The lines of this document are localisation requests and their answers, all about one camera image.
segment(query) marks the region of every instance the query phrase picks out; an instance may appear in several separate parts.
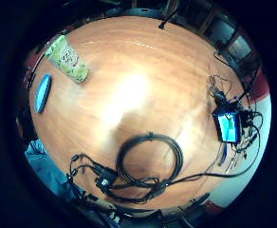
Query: screen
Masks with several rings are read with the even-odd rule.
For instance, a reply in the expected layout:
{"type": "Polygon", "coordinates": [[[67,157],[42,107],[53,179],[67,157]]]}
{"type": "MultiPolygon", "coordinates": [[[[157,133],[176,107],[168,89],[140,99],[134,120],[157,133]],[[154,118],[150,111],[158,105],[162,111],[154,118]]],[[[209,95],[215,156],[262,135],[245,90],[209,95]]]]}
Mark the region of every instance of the screen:
{"type": "Polygon", "coordinates": [[[235,113],[225,113],[217,116],[221,129],[223,142],[237,143],[238,136],[236,131],[235,113]]]}

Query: blue phone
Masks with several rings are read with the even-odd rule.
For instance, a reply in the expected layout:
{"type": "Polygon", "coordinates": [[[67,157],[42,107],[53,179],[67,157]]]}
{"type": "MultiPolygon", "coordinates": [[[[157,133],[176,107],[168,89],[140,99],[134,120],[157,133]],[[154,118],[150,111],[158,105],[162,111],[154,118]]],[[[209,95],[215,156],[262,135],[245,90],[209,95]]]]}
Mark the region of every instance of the blue phone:
{"type": "Polygon", "coordinates": [[[51,74],[45,74],[42,82],[37,88],[36,96],[35,96],[35,112],[41,113],[46,105],[46,100],[48,93],[50,91],[51,86],[51,74]]]}

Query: small monitor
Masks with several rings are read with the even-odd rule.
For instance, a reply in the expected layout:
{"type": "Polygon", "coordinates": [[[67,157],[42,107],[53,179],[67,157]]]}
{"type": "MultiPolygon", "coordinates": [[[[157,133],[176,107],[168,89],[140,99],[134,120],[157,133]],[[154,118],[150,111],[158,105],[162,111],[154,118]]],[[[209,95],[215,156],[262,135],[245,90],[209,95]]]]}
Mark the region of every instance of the small monitor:
{"type": "Polygon", "coordinates": [[[239,143],[241,140],[240,118],[233,106],[221,105],[212,115],[219,139],[224,143],[239,143]]]}

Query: black cable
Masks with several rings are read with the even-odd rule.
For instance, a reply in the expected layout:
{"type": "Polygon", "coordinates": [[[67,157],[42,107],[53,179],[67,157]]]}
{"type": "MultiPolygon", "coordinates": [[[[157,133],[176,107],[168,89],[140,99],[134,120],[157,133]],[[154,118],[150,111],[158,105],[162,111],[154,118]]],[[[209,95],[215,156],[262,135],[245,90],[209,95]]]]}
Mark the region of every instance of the black cable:
{"type": "Polygon", "coordinates": [[[174,139],[172,139],[168,136],[165,136],[165,135],[153,134],[152,132],[149,133],[149,135],[134,137],[134,138],[126,141],[121,146],[120,153],[118,154],[118,157],[117,157],[117,163],[116,163],[117,172],[119,174],[119,177],[122,180],[124,180],[126,183],[119,184],[119,185],[113,185],[111,187],[111,189],[121,189],[121,188],[129,187],[129,186],[136,186],[136,187],[140,187],[140,188],[150,188],[151,190],[144,197],[136,198],[136,199],[124,198],[124,197],[118,196],[110,190],[106,194],[109,197],[111,197],[115,200],[118,200],[118,201],[122,201],[122,202],[145,203],[147,200],[150,200],[150,199],[158,196],[165,190],[166,186],[177,177],[178,173],[180,172],[180,170],[182,168],[182,165],[183,165],[182,150],[179,147],[178,143],[174,139]],[[170,148],[175,153],[175,168],[173,170],[172,175],[168,179],[165,179],[162,181],[159,181],[159,178],[157,178],[157,177],[147,177],[147,178],[137,180],[136,178],[132,177],[125,170],[124,164],[123,164],[124,158],[125,158],[126,154],[134,146],[136,146],[140,143],[144,143],[146,141],[153,141],[153,140],[162,141],[164,143],[169,144],[170,148]]]}
{"type": "Polygon", "coordinates": [[[260,147],[261,147],[261,138],[260,138],[259,129],[255,125],[253,125],[253,124],[251,126],[257,131],[257,137],[259,139],[259,143],[258,143],[258,150],[257,150],[257,153],[255,155],[255,158],[253,159],[252,163],[245,170],[243,170],[242,172],[236,173],[236,174],[231,174],[231,175],[219,174],[219,173],[199,173],[199,174],[193,174],[191,176],[182,178],[180,180],[173,181],[168,186],[176,184],[176,183],[179,183],[179,182],[183,182],[183,181],[193,181],[192,178],[199,177],[199,176],[211,176],[211,177],[218,177],[218,178],[236,178],[236,177],[241,176],[244,173],[246,173],[249,169],[251,169],[251,167],[255,163],[255,161],[256,161],[256,159],[257,159],[257,157],[259,155],[260,147]]]}
{"type": "Polygon", "coordinates": [[[221,60],[220,58],[218,58],[215,54],[218,54],[218,53],[216,51],[213,53],[213,56],[214,56],[215,59],[217,59],[221,63],[225,64],[227,67],[230,67],[232,70],[234,70],[232,66],[230,66],[228,63],[226,63],[223,60],[221,60]]]}
{"type": "MultiPolygon", "coordinates": [[[[231,88],[232,88],[232,81],[231,81],[231,80],[228,80],[228,79],[225,79],[225,78],[221,77],[221,76],[218,75],[218,74],[213,74],[213,75],[209,76],[209,81],[210,81],[210,83],[212,84],[212,86],[215,86],[215,85],[216,85],[215,77],[217,77],[217,78],[220,79],[223,92],[224,92],[225,96],[227,96],[227,95],[230,93],[230,91],[231,91],[231,88]],[[230,83],[230,87],[229,87],[229,89],[228,89],[228,91],[227,91],[226,93],[225,93],[225,91],[224,91],[224,87],[223,87],[223,82],[222,82],[222,81],[226,81],[226,82],[229,82],[229,83],[230,83]]],[[[210,92],[211,92],[211,96],[214,97],[214,92],[212,91],[212,89],[210,89],[210,92]]]]}
{"type": "Polygon", "coordinates": [[[176,9],[175,11],[173,11],[164,21],[162,21],[162,22],[158,25],[158,28],[159,28],[159,29],[165,29],[166,23],[167,23],[167,22],[169,21],[169,19],[172,18],[177,12],[178,12],[178,9],[176,9]]]}

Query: plug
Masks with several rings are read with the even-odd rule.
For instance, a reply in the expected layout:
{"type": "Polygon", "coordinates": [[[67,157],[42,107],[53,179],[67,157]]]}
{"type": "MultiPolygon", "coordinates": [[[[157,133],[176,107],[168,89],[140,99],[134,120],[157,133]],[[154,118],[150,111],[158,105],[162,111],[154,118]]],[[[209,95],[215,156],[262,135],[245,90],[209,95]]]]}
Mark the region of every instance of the plug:
{"type": "Polygon", "coordinates": [[[109,190],[115,180],[118,177],[118,173],[108,167],[103,168],[101,171],[100,177],[96,179],[96,185],[99,187],[103,193],[106,193],[109,190]]]}

